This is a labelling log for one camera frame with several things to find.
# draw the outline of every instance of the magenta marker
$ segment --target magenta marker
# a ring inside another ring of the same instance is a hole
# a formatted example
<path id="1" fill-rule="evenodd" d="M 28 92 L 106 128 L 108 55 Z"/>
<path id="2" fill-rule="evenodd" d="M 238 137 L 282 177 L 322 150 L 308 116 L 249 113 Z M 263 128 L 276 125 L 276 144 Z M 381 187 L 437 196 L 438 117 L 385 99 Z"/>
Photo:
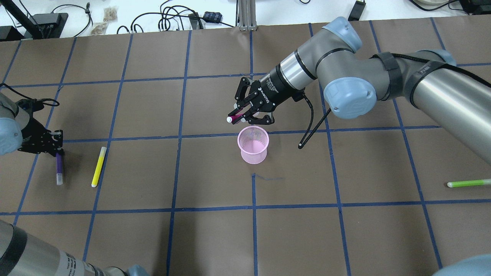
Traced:
<path id="1" fill-rule="evenodd" d="M 63 184 L 63 157 L 59 152 L 56 153 L 56 184 Z"/>
<path id="2" fill-rule="evenodd" d="M 243 114 L 237 114 L 237 115 L 233 115 L 233 116 L 228 116 L 227 117 L 227 123 L 231 123 L 233 122 L 235 119 L 239 118 L 240 116 L 242 116 Z"/>

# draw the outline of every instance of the metal bracket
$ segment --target metal bracket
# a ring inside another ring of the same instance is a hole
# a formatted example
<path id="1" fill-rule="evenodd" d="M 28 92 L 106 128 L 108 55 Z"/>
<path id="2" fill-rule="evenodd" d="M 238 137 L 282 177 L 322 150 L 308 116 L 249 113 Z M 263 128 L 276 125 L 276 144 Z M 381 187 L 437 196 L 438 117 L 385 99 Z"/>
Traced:
<path id="1" fill-rule="evenodd" d="M 239 30 L 257 30 L 256 24 L 256 0 L 239 1 Z"/>

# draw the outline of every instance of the yellow marker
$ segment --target yellow marker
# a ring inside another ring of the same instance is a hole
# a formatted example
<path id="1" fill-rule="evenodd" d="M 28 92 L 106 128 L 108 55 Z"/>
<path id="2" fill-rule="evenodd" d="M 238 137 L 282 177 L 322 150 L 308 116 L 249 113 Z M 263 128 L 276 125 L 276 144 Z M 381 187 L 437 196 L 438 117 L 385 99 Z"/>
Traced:
<path id="1" fill-rule="evenodd" d="M 97 183 L 99 183 L 99 176 L 101 175 L 102 164 L 104 164 L 104 156 L 106 156 L 107 149 L 108 148 L 106 147 L 101 147 L 99 160 L 97 161 L 97 166 L 95 167 L 94 178 L 92 178 L 92 187 L 97 187 Z"/>

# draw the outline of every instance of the green marker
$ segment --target green marker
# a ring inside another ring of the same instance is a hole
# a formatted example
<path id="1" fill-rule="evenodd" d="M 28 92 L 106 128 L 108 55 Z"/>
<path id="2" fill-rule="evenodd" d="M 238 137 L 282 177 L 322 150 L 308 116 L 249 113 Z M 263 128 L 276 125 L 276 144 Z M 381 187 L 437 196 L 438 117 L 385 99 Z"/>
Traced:
<path id="1" fill-rule="evenodd" d="M 481 185 L 491 185 L 491 179 L 482 180 L 469 180 L 469 181 L 455 181 L 448 182 L 447 186 L 450 188 L 455 187 L 469 187 L 469 186 L 481 186 Z"/>

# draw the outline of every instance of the robotic arm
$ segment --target robotic arm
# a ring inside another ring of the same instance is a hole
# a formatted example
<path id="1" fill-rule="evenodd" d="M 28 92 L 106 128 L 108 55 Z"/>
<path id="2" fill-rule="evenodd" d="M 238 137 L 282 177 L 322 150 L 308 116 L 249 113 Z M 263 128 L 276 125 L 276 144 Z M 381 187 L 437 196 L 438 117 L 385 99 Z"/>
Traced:
<path id="1" fill-rule="evenodd" d="M 59 106 L 53 99 L 31 99 L 8 85 L 1 83 L 24 99 L 14 103 L 0 92 L 0 155 L 15 150 L 39 154 L 49 153 L 53 157 L 63 154 L 63 131 L 47 130 L 32 116 L 44 106 Z"/>
<path id="2" fill-rule="evenodd" d="M 304 88 L 319 79 L 325 100 L 340 118 L 356 118 L 377 100 L 404 96 L 491 164 L 491 84 L 456 67 L 445 50 L 386 52 L 358 60 L 361 45 L 350 23 L 338 17 L 260 80 L 242 78 L 227 121 L 273 124 L 279 104 L 290 97 L 298 101 Z M 257 112 L 268 114 L 257 118 Z"/>

